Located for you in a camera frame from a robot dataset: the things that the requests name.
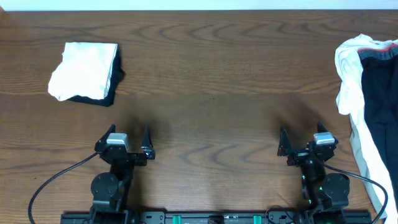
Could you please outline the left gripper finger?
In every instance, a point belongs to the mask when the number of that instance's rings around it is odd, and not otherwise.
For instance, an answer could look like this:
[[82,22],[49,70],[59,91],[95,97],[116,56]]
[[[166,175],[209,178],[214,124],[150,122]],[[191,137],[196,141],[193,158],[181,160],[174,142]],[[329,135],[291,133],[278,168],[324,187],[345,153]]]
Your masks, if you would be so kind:
[[116,130],[116,126],[112,124],[106,133],[96,142],[95,144],[95,151],[96,152],[104,152],[108,147],[109,144],[107,143],[107,139],[111,133],[114,133]]
[[144,135],[142,139],[141,149],[144,152],[146,159],[154,160],[155,159],[155,149],[153,147],[152,139],[150,136],[150,129],[148,126],[144,128]]

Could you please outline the black pants red waistband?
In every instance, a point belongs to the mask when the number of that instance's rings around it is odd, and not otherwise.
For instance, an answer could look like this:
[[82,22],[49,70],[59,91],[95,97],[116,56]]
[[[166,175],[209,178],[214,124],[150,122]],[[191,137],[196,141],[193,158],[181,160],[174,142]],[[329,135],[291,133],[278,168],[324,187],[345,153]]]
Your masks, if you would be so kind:
[[397,44],[359,51],[364,120],[397,198]]

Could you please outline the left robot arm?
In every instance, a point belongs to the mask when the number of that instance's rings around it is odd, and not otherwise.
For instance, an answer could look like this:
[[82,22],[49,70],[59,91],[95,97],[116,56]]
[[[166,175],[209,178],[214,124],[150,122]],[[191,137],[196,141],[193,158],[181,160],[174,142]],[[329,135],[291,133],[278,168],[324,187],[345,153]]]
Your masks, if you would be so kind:
[[136,166],[155,159],[150,130],[144,128],[141,152],[129,152],[128,135],[117,133],[115,125],[95,144],[95,152],[110,165],[109,172],[98,174],[91,183],[93,205],[90,223],[139,223],[139,214],[127,209],[129,190]]

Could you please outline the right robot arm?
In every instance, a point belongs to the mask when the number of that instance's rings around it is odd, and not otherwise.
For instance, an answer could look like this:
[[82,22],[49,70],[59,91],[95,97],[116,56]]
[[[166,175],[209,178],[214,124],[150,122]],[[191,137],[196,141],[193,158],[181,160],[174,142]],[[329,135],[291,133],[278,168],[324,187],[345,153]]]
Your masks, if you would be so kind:
[[331,159],[338,140],[321,123],[313,140],[300,149],[290,143],[287,130],[280,129],[278,156],[302,173],[302,195],[309,206],[293,216],[294,223],[343,223],[343,207],[349,204],[349,178],[341,173],[327,174],[325,162]]

